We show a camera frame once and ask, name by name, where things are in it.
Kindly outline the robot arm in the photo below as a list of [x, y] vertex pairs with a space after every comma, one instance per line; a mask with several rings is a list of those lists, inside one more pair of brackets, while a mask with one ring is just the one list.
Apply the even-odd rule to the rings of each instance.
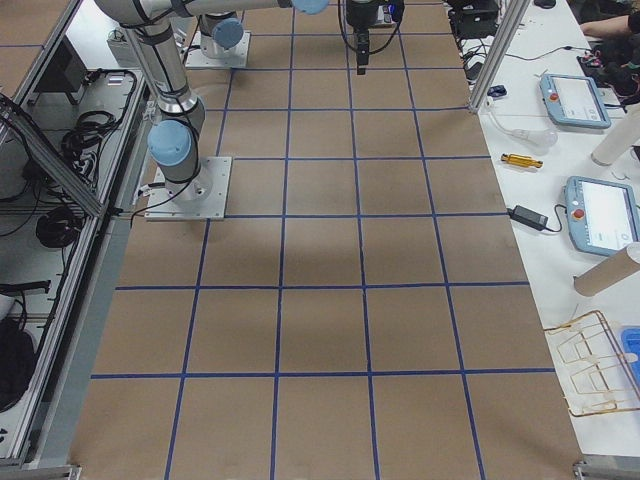
[[234, 49], [244, 36], [244, 27], [236, 11], [205, 14], [198, 17], [200, 49], [208, 58], [221, 58]]
[[131, 43], [144, 77], [155, 90], [159, 120], [147, 147], [162, 176], [163, 197], [144, 214], [154, 220], [223, 218], [229, 157], [203, 157], [199, 137], [205, 120], [202, 99], [191, 88], [174, 39], [174, 17], [195, 18], [204, 48], [230, 50], [245, 34], [240, 10], [293, 8], [307, 15], [323, 12], [325, 1], [100, 1], [98, 7], [116, 21]]

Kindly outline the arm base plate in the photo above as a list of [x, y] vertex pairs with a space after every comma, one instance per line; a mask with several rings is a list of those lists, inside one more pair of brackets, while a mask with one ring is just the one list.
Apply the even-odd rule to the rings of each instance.
[[153, 189], [150, 208], [144, 212], [149, 221], [223, 220], [226, 213], [232, 169], [231, 157], [201, 157], [200, 172], [182, 191], [169, 183]]
[[211, 49], [202, 50], [201, 34], [197, 31], [187, 52], [185, 66], [190, 70], [243, 69], [247, 66], [251, 32], [245, 31], [240, 42], [230, 49], [213, 43]]

